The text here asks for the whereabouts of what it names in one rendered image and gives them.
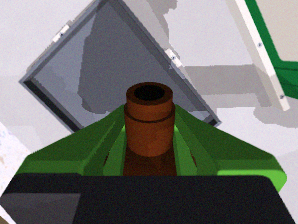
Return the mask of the brown bottle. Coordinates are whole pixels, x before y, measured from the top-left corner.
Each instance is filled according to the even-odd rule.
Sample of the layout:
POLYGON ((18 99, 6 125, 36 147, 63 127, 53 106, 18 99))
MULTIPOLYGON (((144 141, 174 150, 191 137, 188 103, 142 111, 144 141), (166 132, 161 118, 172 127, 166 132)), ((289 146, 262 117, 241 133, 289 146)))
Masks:
POLYGON ((173 133, 173 91, 142 82, 126 91, 126 153, 123 176, 177 176, 173 133))

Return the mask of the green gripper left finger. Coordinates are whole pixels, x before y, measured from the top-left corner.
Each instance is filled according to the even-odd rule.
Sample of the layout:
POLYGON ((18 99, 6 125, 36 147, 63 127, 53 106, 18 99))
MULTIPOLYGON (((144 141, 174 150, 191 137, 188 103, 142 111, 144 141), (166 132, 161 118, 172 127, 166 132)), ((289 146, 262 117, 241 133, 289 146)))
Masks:
POLYGON ((15 175, 79 173, 81 176, 123 176, 127 144, 124 105, 103 119, 27 155, 15 175))

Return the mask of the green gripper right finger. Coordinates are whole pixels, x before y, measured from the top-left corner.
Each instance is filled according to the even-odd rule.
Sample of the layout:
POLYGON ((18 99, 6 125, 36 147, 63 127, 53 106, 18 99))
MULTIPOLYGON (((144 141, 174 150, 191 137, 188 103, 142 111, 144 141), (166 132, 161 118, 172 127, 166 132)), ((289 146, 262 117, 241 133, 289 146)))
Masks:
POLYGON ((175 107, 173 148, 177 176, 263 175, 280 192, 287 175, 274 155, 197 119, 177 104, 175 107))

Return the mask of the green plastic crate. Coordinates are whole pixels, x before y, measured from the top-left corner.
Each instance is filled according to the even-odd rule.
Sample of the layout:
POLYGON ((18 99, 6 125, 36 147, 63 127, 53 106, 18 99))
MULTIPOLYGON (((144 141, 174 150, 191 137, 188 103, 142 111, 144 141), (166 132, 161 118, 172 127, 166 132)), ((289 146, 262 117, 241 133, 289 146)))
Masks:
POLYGON ((298 0, 244 0, 282 90, 298 100, 298 0))

